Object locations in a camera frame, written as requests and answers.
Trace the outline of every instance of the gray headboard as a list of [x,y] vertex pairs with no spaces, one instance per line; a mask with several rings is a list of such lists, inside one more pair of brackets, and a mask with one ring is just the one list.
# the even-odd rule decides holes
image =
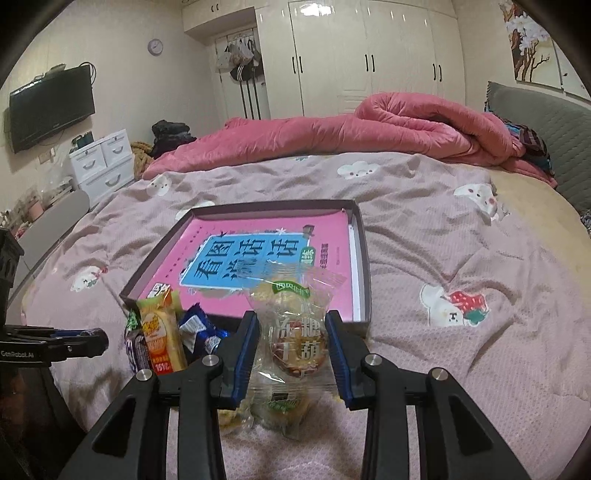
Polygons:
[[552,157],[557,191],[579,212],[591,209],[591,105],[495,82],[487,98],[495,114],[538,133]]

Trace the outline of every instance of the pink comforter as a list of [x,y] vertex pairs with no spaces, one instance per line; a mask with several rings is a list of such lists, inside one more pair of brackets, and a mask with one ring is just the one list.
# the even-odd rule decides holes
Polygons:
[[519,159],[525,148],[495,115],[423,93],[377,93],[353,115],[233,118],[224,129],[164,154],[148,167],[144,179],[166,171],[211,170],[299,154],[380,151],[500,166],[556,186],[553,178]]

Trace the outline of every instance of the metal screw head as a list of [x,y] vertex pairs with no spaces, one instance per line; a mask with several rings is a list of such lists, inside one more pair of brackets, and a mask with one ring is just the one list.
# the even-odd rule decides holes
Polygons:
[[205,365],[206,367],[213,367],[214,365],[217,365],[219,361],[220,358],[217,355],[206,355],[201,360],[203,365]]
[[439,380],[440,382],[447,380],[449,377],[449,373],[444,368],[434,368],[431,375],[435,380]]
[[152,378],[152,371],[149,368],[144,368],[135,374],[135,378],[137,378],[141,382],[145,382]]
[[375,367],[382,363],[382,357],[380,357],[377,353],[370,353],[369,355],[365,355],[365,363]]

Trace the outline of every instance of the wall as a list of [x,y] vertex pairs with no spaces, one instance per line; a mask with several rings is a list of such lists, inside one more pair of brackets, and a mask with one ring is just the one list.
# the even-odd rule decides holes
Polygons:
[[[152,38],[164,43],[159,57],[147,50]],[[131,141],[153,142],[151,125],[161,119],[185,122],[195,137],[220,127],[207,51],[183,33],[178,0],[75,0],[20,58],[0,89],[0,112],[8,107],[9,93],[35,75],[83,61],[97,68],[96,113],[43,141],[57,143],[59,157],[73,137],[89,129],[95,139],[126,128]],[[5,130],[3,118],[0,127]],[[44,175],[50,164],[40,165],[37,156],[49,146],[15,155],[0,135],[0,209],[11,208]]]
[[560,96],[591,108],[591,104],[542,86],[515,80],[511,46],[499,0],[452,0],[457,14],[466,75],[466,104],[482,111],[489,81]]

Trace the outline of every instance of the wall outlet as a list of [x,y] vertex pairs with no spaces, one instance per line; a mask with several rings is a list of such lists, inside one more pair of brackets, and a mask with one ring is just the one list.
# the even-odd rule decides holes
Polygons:
[[55,157],[55,156],[56,156],[56,150],[55,150],[55,148],[52,147],[51,149],[49,149],[39,155],[39,163],[44,164],[46,161],[51,161],[51,160],[53,160],[53,157]]

